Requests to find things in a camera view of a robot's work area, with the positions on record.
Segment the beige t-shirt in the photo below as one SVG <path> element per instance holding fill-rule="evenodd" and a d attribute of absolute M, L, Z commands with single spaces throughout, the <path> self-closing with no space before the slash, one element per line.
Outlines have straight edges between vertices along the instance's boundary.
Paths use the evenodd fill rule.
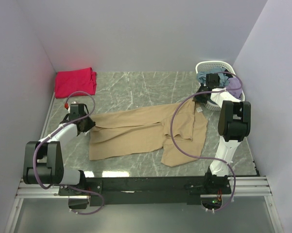
<path fill-rule="evenodd" d="M 175 167 L 197 160 L 206 140 L 208 120 L 192 100 L 92 115 L 89 159 L 163 149 L 161 163 Z"/>

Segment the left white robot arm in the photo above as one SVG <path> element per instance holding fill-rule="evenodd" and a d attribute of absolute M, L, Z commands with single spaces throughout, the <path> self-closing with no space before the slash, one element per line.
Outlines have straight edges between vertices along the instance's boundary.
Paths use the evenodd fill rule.
<path fill-rule="evenodd" d="M 62 150 L 73 138 L 87 133 L 95 126 L 86 104 L 72 103 L 65 106 L 69 112 L 58 127 L 39 141 L 30 141 L 25 146 L 23 181 L 38 184 L 43 189 L 51 185 L 69 186 L 76 195 L 87 191 L 87 182 L 82 170 L 64 167 Z"/>

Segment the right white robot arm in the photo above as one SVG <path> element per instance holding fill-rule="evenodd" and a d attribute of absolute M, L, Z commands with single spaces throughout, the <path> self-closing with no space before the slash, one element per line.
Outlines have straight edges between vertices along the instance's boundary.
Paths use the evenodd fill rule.
<path fill-rule="evenodd" d="M 210 178 L 204 181 L 204 190 L 214 194 L 220 187 L 228 184 L 228 175 L 232 173 L 231 163 L 240 143 L 251 129 L 251 104 L 236 94 L 242 95 L 242 81 L 228 71 L 206 73 L 193 100 L 206 104 L 208 100 L 220 108 L 218 122 L 219 145 L 208 173 Z"/>

